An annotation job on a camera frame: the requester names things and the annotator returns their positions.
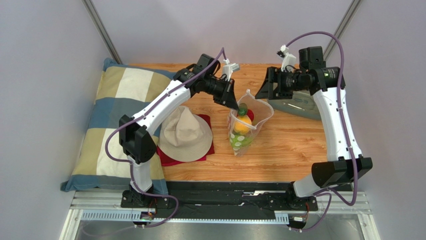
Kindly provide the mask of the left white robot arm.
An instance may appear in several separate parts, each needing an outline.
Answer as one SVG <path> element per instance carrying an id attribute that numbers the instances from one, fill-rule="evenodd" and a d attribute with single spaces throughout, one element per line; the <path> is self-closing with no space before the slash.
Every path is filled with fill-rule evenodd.
<path id="1" fill-rule="evenodd" d="M 121 207 L 147 208 L 158 195 L 153 194 L 150 159 L 157 151 L 153 140 L 160 124 L 181 104 L 200 92 L 212 96 L 216 104 L 238 109 L 232 73 L 239 64 L 225 58 L 220 62 L 207 54 L 179 70 L 166 89 L 147 107 L 132 117 L 119 120 L 119 144 L 130 163 L 129 189 L 122 193 Z"/>

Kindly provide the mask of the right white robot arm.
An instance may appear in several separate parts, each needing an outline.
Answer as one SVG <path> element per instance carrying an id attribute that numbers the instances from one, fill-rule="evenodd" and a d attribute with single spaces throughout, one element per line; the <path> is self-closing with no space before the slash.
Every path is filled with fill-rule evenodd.
<path id="1" fill-rule="evenodd" d="M 335 187 L 358 185 L 358 179 L 372 167 L 372 159 L 363 156 L 352 130 L 346 105 L 346 84 L 343 67 L 328 67 L 320 46 L 299 50 L 299 68 L 288 70 L 296 57 L 286 45 L 277 52 L 281 67 L 268 67 L 256 99 L 292 99 L 294 92 L 309 91 L 319 110 L 326 139 L 326 162 L 311 166 L 306 177 L 291 182 L 286 194 L 287 202 L 299 207 L 302 201 Z"/>

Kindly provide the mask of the green artichoke toy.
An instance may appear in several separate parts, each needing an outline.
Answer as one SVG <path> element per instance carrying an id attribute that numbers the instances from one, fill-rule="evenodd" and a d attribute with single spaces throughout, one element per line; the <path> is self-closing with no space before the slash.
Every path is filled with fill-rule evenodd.
<path id="1" fill-rule="evenodd" d="M 236 133 L 231 133 L 229 135 L 229 140 L 232 148 L 245 148 L 248 147 L 252 141 L 253 137 L 249 135 L 241 135 Z"/>

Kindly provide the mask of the clear polka dot zip bag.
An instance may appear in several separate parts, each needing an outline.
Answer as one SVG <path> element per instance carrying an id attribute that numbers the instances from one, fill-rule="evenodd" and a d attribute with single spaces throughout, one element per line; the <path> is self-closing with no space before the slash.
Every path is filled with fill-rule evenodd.
<path id="1" fill-rule="evenodd" d="M 227 116 L 228 139 L 235 156 L 243 156 L 261 131 L 262 126 L 273 115 L 271 105 L 256 99 L 251 90 L 237 101 L 238 110 L 232 109 Z"/>

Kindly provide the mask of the green cucumber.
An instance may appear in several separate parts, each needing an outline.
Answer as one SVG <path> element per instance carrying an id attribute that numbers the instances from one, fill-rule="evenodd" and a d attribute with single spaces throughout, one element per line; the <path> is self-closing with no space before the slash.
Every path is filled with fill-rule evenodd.
<path id="1" fill-rule="evenodd" d="M 239 106 L 238 106 L 238 111 L 237 111 L 237 115 L 238 116 L 246 116 L 247 115 L 247 113 L 248 113 L 248 106 L 247 106 L 247 104 L 246 103 L 241 103 Z"/>

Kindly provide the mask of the orange fruit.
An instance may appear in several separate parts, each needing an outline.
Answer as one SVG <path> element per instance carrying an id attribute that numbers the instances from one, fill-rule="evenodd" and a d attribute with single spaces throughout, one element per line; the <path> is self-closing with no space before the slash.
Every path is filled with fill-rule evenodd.
<path id="1" fill-rule="evenodd" d="M 248 115 L 238 115 L 234 122 L 233 131 L 240 135 L 246 135 L 250 132 L 252 120 Z"/>

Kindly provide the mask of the red strawberry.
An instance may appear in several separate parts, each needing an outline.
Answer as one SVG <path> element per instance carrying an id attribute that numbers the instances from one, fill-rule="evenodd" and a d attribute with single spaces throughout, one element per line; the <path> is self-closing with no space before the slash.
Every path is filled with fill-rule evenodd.
<path id="1" fill-rule="evenodd" d="M 246 115 L 249 117 L 249 119 L 250 119 L 250 121 L 251 121 L 251 122 L 253 122 L 253 121 L 254 121 L 254 119 L 255 119 L 255 114 L 254 114 L 254 112 L 253 112 L 251 109 L 248 109 L 248 110 L 247 110 Z"/>

